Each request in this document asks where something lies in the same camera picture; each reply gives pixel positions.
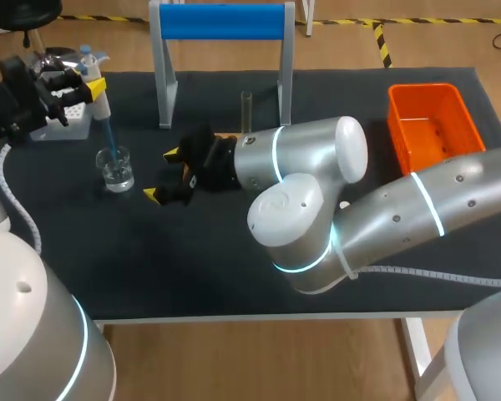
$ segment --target yellow black warning tape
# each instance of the yellow black warning tape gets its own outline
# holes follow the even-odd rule
[[[60,15],[58,19],[68,21],[114,21],[116,23],[149,23],[143,18],[133,17],[105,17],[104,15]]]
[[[118,23],[148,23],[143,18],[134,17],[106,17],[103,15],[61,15],[58,19],[71,21],[115,21]],[[364,24],[372,26],[374,23],[501,23],[501,18],[349,18],[349,19],[320,19],[314,25],[353,25]],[[296,21],[296,25],[305,25],[304,21]]]
[[[381,53],[382,62],[385,69],[392,69],[393,63],[390,57],[390,51],[387,49],[386,42],[384,41],[384,33],[382,32],[382,24],[374,23],[373,31],[375,32],[375,39],[377,40],[378,49]]]
[[[501,18],[349,18],[322,19],[314,25],[350,25],[360,23],[372,26],[374,23],[501,23]]]

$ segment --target test tube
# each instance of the test tube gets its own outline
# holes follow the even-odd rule
[[[252,126],[252,93],[241,92],[241,133],[248,134]]]

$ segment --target glowing blue light ring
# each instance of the glowing blue light ring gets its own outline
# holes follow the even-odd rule
[[[436,227],[438,228],[438,234],[440,236],[445,235],[445,231],[443,230],[443,224],[442,221],[440,220],[440,216],[438,215],[438,212],[436,211],[436,208],[434,207],[433,200],[431,199],[431,196],[428,194],[427,190],[425,189],[425,185],[421,182],[419,179],[418,175],[416,173],[410,173],[414,181],[416,181],[417,187],[421,191],[421,195],[423,195],[423,198],[425,199],[425,202],[427,202],[428,209],[431,211],[431,215],[433,215],[434,222],[436,223]]]
[[[82,343],[82,351],[80,353],[80,359],[78,360],[78,364],[76,365],[76,368],[74,369],[73,375],[70,377],[70,380],[68,381],[67,385],[59,395],[59,397],[56,399],[56,401],[63,401],[65,397],[67,397],[68,392],[70,389],[73,387],[74,382],[80,375],[80,370],[82,369],[82,365],[84,364],[85,360],[85,354],[87,352],[87,319],[85,318],[85,313],[82,307],[80,306],[80,303],[78,300],[73,297],[73,300],[76,302],[78,305],[78,309],[80,311],[80,314],[82,315],[82,321],[83,321],[83,343]]]
[[[325,259],[326,255],[329,254],[329,252],[331,251],[332,249],[332,236],[329,236],[329,240],[328,240],[328,245],[326,246],[326,249],[325,251],[323,252],[323,254],[321,256],[319,256],[319,258],[314,261],[312,264],[308,265],[308,266],[304,266],[300,269],[284,269],[278,265],[276,265],[275,263],[273,263],[273,265],[278,269],[280,270],[281,272],[284,272],[284,273],[301,273],[301,272],[306,272],[310,269],[312,269],[313,267],[317,266],[319,263],[321,263],[321,261],[323,259]]]
[[[278,135],[282,131],[284,126],[282,125],[279,129],[276,130],[275,136],[273,136],[273,146],[271,148],[271,153],[272,153],[272,158],[273,158],[273,168],[275,169],[275,174],[276,178],[278,179],[278,182],[282,182],[282,176],[281,176],[281,171],[278,168],[278,159],[276,158],[276,142],[278,142]]]

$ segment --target wooden floor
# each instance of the wooden floor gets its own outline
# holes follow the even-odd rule
[[[69,14],[146,17],[146,0],[66,0]],[[501,0],[317,0],[316,18],[501,18]],[[298,31],[298,69],[382,68],[373,32],[361,26]],[[501,25],[387,25],[399,67],[471,66],[501,120]],[[148,28],[57,21],[43,29],[48,46],[90,43],[111,57],[108,71],[151,71]],[[21,52],[19,35],[0,35],[0,58]],[[278,43],[172,43],[180,70],[276,69]],[[451,320],[426,320],[431,350]],[[134,400],[412,400],[397,323],[391,320],[238,322],[110,327],[118,368],[117,401]],[[453,400],[449,393],[443,398]]]

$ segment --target white table leg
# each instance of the white table leg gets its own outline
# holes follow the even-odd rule
[[[416,382],[414,387],[416,400],[436,401],[448,385],[449,376],[445,364],[445,352],[441,347],[421,378]]]
[[[306,36],[311,36],[311,29],[314,26],[314,7],[316,6],[316,0],[309,0],[309,4],[307,5],[308,11],[306,12],[305,9],[305,16],[306,16]],[[304,4],[306,3],[306,0],[302,0],[302,4],[304,7]]]
[[[420,317],[405,317],[401,319],[401,325],[407,344],[410,368],[414,378],[418,380],[432,360],[423,321]]]

